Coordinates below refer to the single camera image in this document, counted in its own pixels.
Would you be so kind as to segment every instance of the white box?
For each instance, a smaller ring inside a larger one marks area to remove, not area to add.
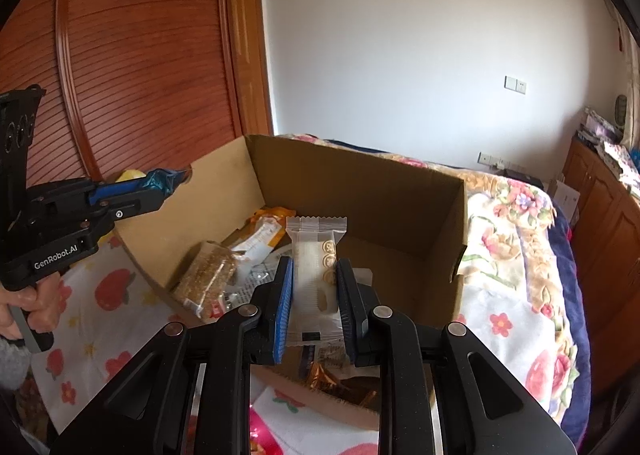
[[[575,209],[578,206],[580,192],[567,186],[564,182],[554,179],[549,183],[547,193],[556,206],[562,210],[566,219],[571,222],[571,218],[574,216]]]

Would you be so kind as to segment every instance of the wooden wardrobe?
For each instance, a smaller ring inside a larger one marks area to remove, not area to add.
[[[182,168],[242,134],[227,0],[21,0],[0,60],[0,92],[47,90],[29,185]]]
[[[640,363],[640,205],[601,158],[573,140],[565,183],[580,192],[571,242],[591,342],[594,395]]]

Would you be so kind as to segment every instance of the blue gripper pad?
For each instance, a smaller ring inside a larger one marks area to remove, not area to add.
[[[287,328],[289,328],[289,313],[293,296],[293,259],[290,257],[282,257],[280,259],[275,281],[278,282],[280,280],[282,280],[282,290],[280,292],[278,311],[276,312],[273,338],[273,360],[276,364],[282,362],[287,341]]]

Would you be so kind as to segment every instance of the white wall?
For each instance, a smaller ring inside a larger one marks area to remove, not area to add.
[[[550,178],[579,110],[612,116],[622,54],[603,0],[266,0],[279,130]],[[504,76],[527,82],[505,90]]]

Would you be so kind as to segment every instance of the door frame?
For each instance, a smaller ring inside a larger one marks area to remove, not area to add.
[[[234,93],[236,95],[236,106],[238,109],[240,107],[240,99],[239,99],[239,91],[238,91],[238,77],[236,76],[236,70],[238,69],[237,61],[236,61],[236,44],[232,37],[233,31],[233,19],[232,19],[232,5],[231,0],[226,0],[226,5],[229,6],[229,9],[226,12],[227,23],[229,28],[229,40],[231,42],[231,61],[233,64],[234,70],[234,82],[236,84],[236,88],[234,89]],[[256,13],[258,15],[258,51],[260,52],[260,69],[262,71],[262,90],[264,95],[264,105],[267,111],[267,121],[269,124],[269,135],[273,135],[273,112],[271,111],[271,96],[269,93],[269,76],[267,73],[267,52],[264,40],[264,15],[262,13],[262,0],[256,2]],[[242,133],[246,133],[246,122],[244,121],[244,116],[241,110],[240,112],[240,124],[242,127]]]

